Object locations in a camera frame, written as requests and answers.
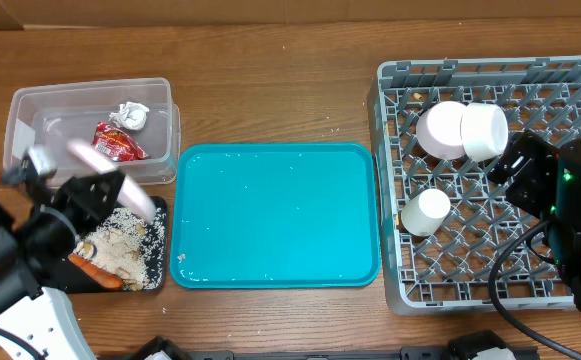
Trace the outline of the white plate with food scraps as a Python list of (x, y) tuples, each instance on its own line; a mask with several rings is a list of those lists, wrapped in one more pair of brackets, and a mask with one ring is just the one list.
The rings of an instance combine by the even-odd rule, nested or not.
[(132, 177), (121, 171), (105, 154), (81, 139), (69, 140), (67, 150), (98, 174), (119, 175), (121, 180), (119, 190), (116, 192), (116, 201), (146, 223), (154, 221), (156, 206), (153, 200)]

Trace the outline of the pale green bowl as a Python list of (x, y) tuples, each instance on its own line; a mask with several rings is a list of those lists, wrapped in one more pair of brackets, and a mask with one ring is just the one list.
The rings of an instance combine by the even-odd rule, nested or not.
[(503, 110), (492, 104), (470, 103), (461, 120), (466, 155), (477, 162), (501, 155), (508, 143), (508, 123)]

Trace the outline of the red snack wrapper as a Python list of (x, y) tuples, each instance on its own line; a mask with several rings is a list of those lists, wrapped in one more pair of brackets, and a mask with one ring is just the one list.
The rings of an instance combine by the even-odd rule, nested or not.
[(114, 162), (139, 161), (149, 157), (131, 136), (105, 122), (97, 124), (92, 145)]

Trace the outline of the orange carrot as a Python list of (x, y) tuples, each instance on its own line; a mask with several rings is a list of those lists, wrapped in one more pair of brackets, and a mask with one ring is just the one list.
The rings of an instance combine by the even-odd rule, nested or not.
[(104, 289), (120, 290), (123, 287), (124, 282), (119, 276), (97, 267), (85, 258), (70, 254), (68, 259)]

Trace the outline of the white tissue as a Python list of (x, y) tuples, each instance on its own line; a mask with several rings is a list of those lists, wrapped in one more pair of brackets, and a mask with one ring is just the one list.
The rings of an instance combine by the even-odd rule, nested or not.
[(147, 106), (128, 101), (120, 104), (116, 112), (111, 112), (109, 120), (118, 127), (139, 131), (144, 128), (149, 112), (150, 109)]

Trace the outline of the pale green cup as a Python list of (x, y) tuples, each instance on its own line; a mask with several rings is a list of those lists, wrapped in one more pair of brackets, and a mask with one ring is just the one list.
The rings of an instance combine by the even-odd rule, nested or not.
[(450, 199), (445, 192), (426, 189), (404, 205), (401, 224), (411, 235), (427, 237), (441, 226), (450, 208)]

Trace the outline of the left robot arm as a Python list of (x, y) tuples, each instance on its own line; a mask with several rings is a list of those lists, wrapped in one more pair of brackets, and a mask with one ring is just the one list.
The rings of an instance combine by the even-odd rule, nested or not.
[(73, 177), (53, 192), (34, 170), (2, 174), (1, 186), (23, 185), (33, 202), (20, 227), (0, 204), (0, 344), (12, 358), (93, 358), (67, 294), (123, 282), (73, 251), (113, 213), (124, 180), (120, 171)]

